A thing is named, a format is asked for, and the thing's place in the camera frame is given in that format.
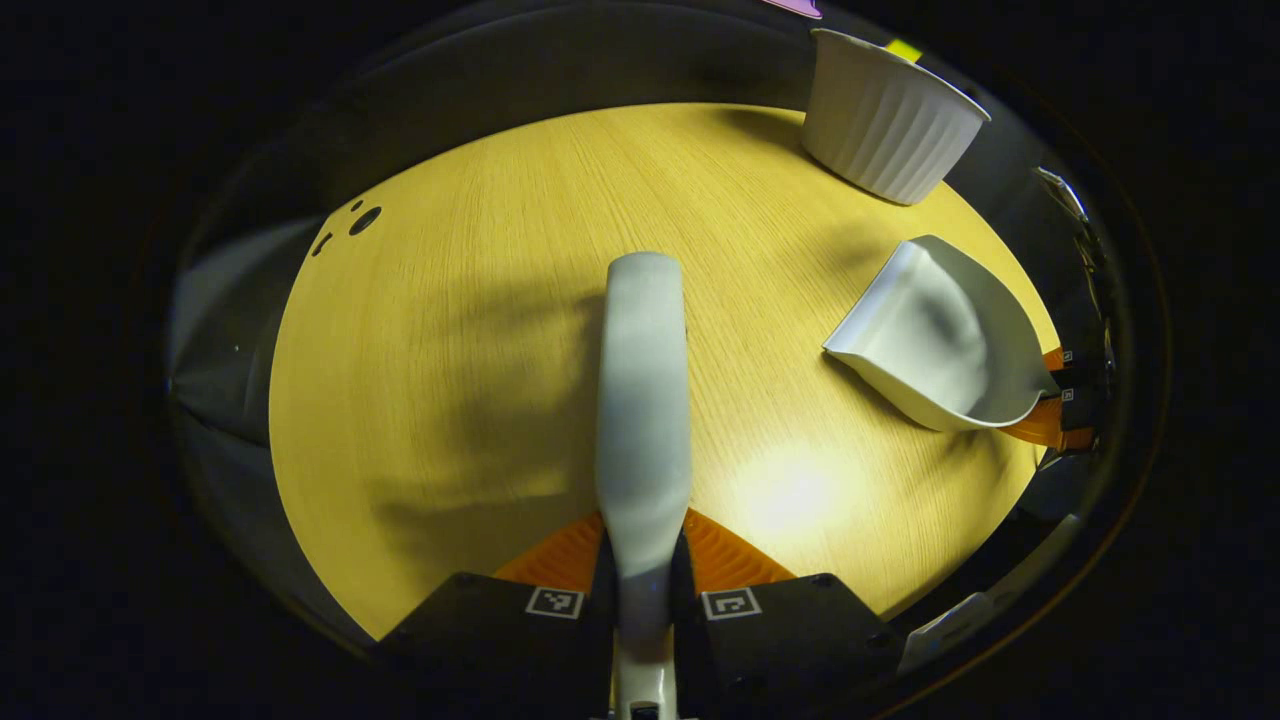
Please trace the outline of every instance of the black background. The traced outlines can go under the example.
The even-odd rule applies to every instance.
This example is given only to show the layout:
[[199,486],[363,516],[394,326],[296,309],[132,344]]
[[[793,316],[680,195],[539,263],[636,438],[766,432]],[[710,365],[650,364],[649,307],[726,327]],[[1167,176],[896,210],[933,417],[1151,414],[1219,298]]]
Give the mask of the black background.
[[[175,250],[148,238],[198,206],[248,142],[444,9],[294,5],[12,18],[18,222],[4,273],[19,400],[12,655],[23,671],[10,701],[24,715],[411,708],[191,529],[168,420],[151,410],[169,268],[140,260]],[[1265,109],[1276,23],[1262,4],[1034,5],[856,12],[961,69],[1020,78],[1107,159],[1170,291],[1170,427],[1093,573],[909,714],[1262,716],[1276,629],[1263,602],[1275,471],[1261,459],[1272,425],[1262,404],[1275,391],[1277,297],[1263,277],[1274,231],[1251,222],[1276,179]]]

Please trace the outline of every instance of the round wooden table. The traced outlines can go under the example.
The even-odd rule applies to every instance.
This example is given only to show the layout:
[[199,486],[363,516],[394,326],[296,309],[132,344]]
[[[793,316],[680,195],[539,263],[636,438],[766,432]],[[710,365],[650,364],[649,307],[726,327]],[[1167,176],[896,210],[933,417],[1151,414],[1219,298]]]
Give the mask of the round wooden table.
[[717,104],[554,118],[330,215],[280,325],[271,457],[303,552],[374,638],[449,574],[492,573],[595,507],[605,268],[637,250],[684,265],[694,509],[886,618],[991,534],[1041,450],[915,425],[822,342],[927,233],[1010,287],[1042,350],[1048,314],[951,188],[878,200],[801,150],[803,120]]

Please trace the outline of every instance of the yellow tape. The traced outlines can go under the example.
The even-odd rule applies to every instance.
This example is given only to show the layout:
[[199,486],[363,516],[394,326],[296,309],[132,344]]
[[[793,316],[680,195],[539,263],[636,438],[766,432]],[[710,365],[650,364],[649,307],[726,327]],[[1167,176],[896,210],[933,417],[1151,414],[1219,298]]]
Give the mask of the yellow tape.
[[899,58],[902,58],[908,63],[914,63],[920,59],[920,55],[924,55],[924,53],[920,53],[919,50],[911,47],[910,45],[902,42],[901,40],[895,40],[893,42],[890,42],[888,45],[884,46],[884,50],[888,50],[890,53],[897,55]]

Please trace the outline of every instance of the orange mesh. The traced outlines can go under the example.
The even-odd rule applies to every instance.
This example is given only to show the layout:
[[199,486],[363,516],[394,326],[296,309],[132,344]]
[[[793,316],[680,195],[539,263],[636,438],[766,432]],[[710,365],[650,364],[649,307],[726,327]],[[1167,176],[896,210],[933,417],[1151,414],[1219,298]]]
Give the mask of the orange mesh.
[[698,593],[790,580],[795,574],[710,518],[690,510],[685,538]]
[[604,520],[593,512],[503,565],[494,578],[566,591],[591,592]]
[[1050,373],[1052,373],[1053,370],[1061,370],[1062,368],[1066,366],[1066,360],[1062,360],[1061,346],[1055,347],[1053,350],[1050,350],[1048,352],[1044,354],[1044,366],[1048,368]]
[[[1061,347],[1044,354],[1044,366],[1050,372],[1061,370],[1065,366]],[[1088,450],[1093,445],[1093,428],[1062,432],[1061,397],[1041,400],[1025,418],[1000,429],[1018,439],[1044,445],[1059,451]]]

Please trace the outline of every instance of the wooden table surface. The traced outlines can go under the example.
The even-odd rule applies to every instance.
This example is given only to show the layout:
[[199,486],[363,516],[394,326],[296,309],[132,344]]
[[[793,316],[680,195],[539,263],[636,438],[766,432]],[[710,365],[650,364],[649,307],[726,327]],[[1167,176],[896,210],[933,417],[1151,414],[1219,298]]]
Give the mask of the wooden table surface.
[[920,428],[822,342],[925,233],[1000,277],[1042,350],[1057,346],[1048,314],[951,188],[911,208],[856,190],[804,154],[803,118],[717,104],[556,118],[326,220],[280,325],[271,457],[303,552],[372,637],[449,574],[492,573],[595,507],[605,268],[637,250],[684,265],[694,509],[797,574],[836,573],[886,618],[991,534],[1041,451]]

